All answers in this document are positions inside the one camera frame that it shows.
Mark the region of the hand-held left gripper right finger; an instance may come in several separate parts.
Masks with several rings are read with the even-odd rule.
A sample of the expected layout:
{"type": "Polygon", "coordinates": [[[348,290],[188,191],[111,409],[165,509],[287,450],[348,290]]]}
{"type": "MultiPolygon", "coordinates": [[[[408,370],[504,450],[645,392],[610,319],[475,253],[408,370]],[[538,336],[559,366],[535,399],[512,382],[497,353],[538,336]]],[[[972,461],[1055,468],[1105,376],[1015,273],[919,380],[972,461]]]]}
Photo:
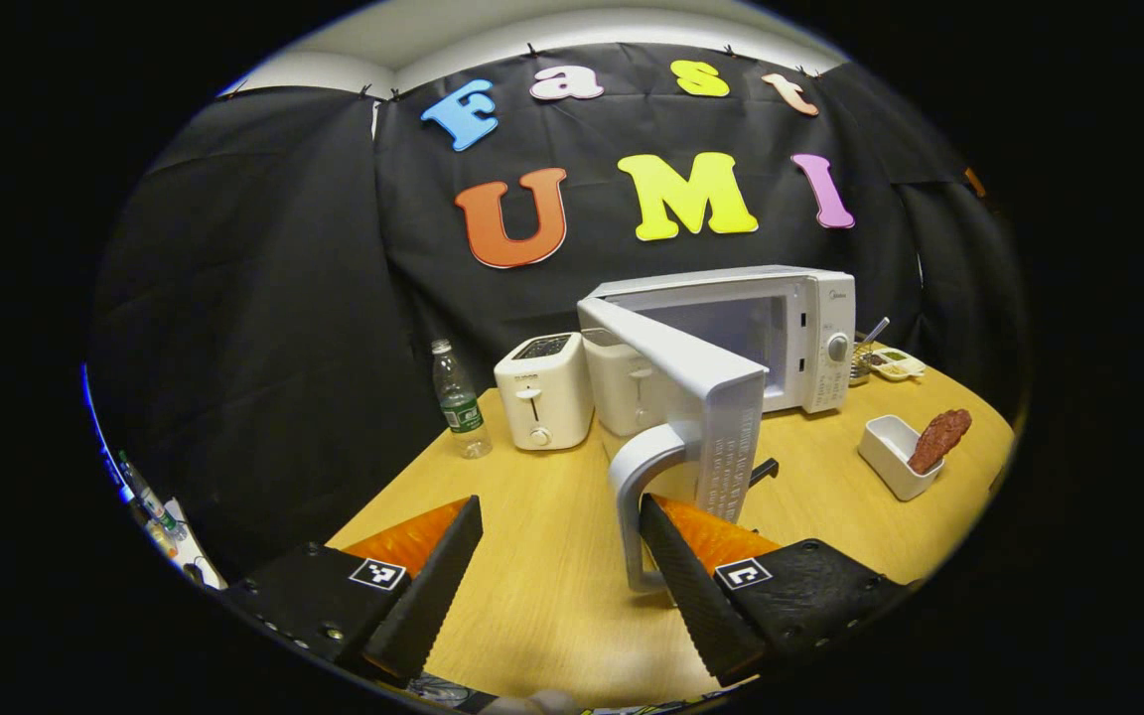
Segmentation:
{"type": "Polygon", "coordinates": [[[820,539],[776,545],[664,496],[642,498],[639,527],[705,669],[722,686],[799,670],[913,593],[912,583],[820,539]]]}

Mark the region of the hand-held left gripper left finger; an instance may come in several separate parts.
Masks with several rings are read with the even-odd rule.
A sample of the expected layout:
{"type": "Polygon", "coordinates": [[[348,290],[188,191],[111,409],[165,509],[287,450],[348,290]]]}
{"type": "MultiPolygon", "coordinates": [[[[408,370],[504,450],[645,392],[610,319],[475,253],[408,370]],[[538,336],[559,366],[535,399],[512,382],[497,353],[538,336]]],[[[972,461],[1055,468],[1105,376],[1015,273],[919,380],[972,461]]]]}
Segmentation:
{"type": "Polygon", "coordinates": [[[469,495],[344,549],[299,546],[219,597],[291,646],[405,684],[423,672],[482,535],[480,498],[469,495]]]}

